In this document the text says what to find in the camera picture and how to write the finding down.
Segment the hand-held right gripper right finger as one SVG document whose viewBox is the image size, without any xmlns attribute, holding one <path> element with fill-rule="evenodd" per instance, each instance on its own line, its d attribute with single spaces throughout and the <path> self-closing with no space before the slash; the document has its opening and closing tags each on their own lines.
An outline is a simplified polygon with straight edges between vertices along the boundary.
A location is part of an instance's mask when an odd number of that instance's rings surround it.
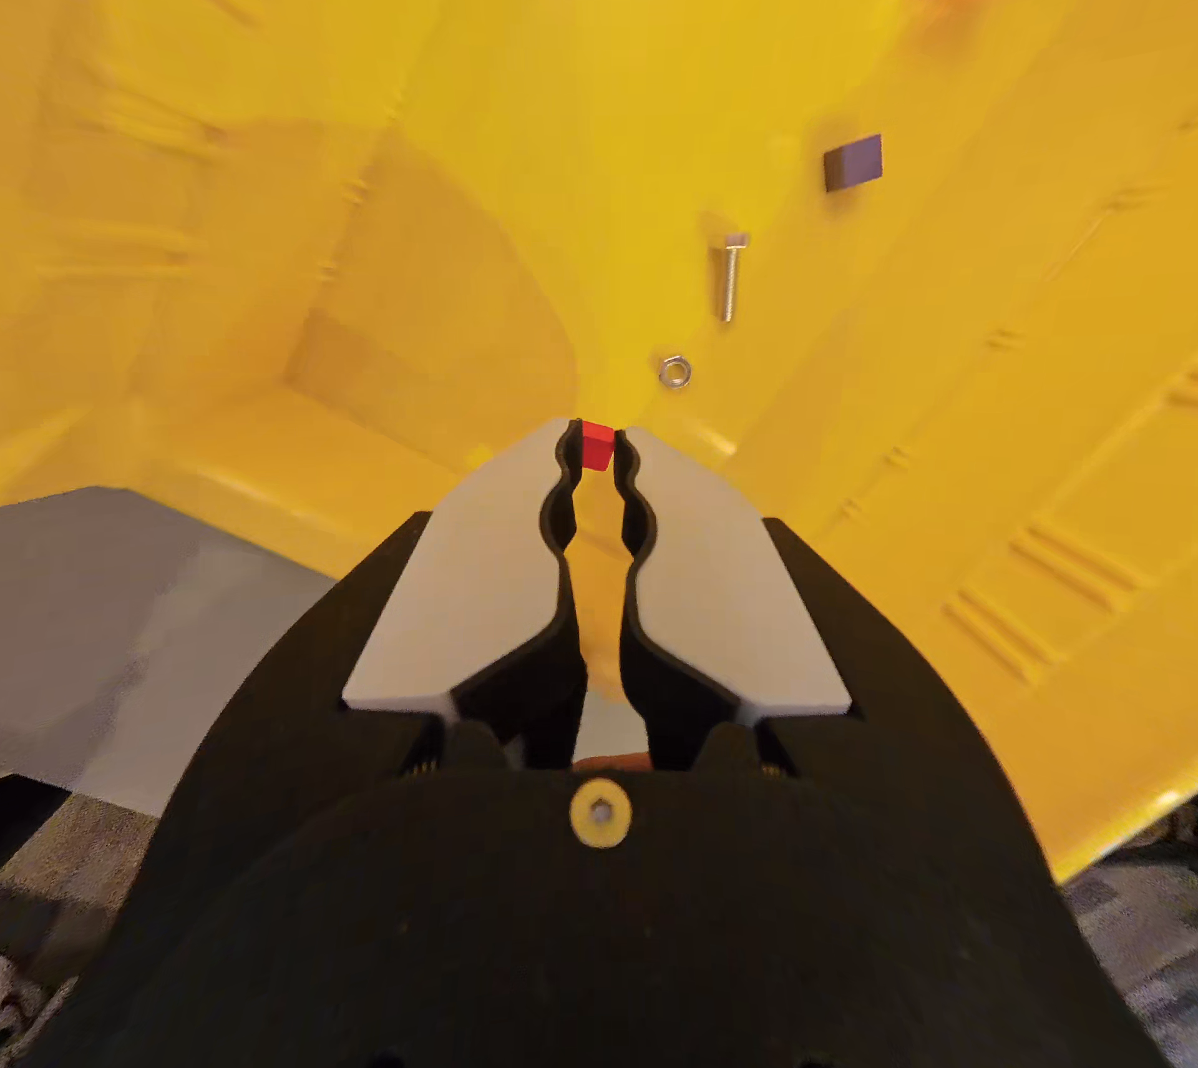
<svg viewBox="0 0 1198 1068">
<path fill-rule="evenodd" d="M 612 462 L 632 557 L 621 687 L 656 772 L 689 772 L 733 724 L 846 717 L 850 691 L 771 537 L 723 477 L 646 429 L 617 431 Z"/>
</svg>

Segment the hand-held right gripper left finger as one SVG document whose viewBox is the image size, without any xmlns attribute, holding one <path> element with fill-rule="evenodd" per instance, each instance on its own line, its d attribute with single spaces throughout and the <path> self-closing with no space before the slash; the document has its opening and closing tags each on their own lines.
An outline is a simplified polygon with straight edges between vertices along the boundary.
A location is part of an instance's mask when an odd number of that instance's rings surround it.
<svg viewBox="0 0 1198 1068">
<path fill-rule="evenodd" d="M 522 764 L 573 764 L 588 667 L 566 563 L 584 427 L 557 418 L 428 513 L 342 689 L 346 708 L 487 726 Z"/>
</svg>

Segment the yellow plastic bin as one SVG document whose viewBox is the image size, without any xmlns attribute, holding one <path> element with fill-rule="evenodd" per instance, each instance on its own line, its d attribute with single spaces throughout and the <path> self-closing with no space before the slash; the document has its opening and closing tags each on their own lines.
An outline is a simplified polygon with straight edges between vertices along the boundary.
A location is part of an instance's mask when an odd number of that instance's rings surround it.
<svg viewBox="0 0 1198 1068">
<path fill-rule="evenodd" d="M 341 578 L 557 416 L 870 598 L 1059 880 L 1157 823 L 1196 794 L 1196 0 L 2 0 L 3 508 L 124 490 Z"/>
</svg>

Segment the silver hex bolt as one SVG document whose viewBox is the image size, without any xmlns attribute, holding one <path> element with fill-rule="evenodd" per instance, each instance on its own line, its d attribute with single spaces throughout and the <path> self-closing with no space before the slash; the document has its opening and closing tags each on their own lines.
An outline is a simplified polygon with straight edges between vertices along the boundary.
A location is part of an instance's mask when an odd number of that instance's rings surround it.
<svg viewBox="0 0 1198 1068">
<path fill-rule="evenodd" d="M 731 233 L 723 239 L 718 272 L 718 321 L 723 327 L 729 327 L 736 317 L 740 264 L 749 244 L 749 233 Z"/>
</svg>

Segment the small purple block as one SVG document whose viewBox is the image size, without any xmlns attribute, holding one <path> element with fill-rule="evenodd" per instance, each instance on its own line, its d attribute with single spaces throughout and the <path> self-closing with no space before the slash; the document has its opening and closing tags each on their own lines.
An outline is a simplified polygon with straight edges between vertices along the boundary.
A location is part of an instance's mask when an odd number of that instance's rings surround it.
<svg viewBox="0 0 1198 1068">
<path fill-rule="evenodd" d="M 877 182 L 885 173 L 881 134 L 870 134 L 822 154 L 822 182 L 828 195 Z"/>
</svg>

